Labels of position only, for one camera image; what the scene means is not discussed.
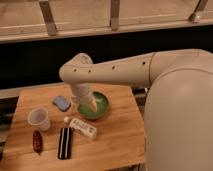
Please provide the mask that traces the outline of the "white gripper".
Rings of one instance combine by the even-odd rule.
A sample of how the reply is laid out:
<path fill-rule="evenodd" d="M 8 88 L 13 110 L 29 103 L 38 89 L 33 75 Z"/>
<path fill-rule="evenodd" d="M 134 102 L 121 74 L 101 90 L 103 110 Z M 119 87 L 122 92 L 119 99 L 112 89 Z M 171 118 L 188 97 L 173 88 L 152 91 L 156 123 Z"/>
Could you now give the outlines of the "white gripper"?
<path fill-rule="evenodd" d="M 97 110 L 97 103 L 89 84 L 72 84 L 72 100 L 80 105 L 88 105 L 92 111 Z"/>

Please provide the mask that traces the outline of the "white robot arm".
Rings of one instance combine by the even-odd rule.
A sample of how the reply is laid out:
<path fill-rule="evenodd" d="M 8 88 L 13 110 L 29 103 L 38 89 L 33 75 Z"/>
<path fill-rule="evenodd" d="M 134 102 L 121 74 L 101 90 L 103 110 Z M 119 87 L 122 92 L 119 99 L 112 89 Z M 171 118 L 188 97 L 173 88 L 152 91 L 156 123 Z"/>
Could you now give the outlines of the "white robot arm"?
<path fill-rule="evenodd" d="M 147 87 L 146 171 L 213 171 L 213 53 L 160 51 L 98 64 L 79 53 L 59 75 L 74 101 L 90 107 L 91 83 Z"/>

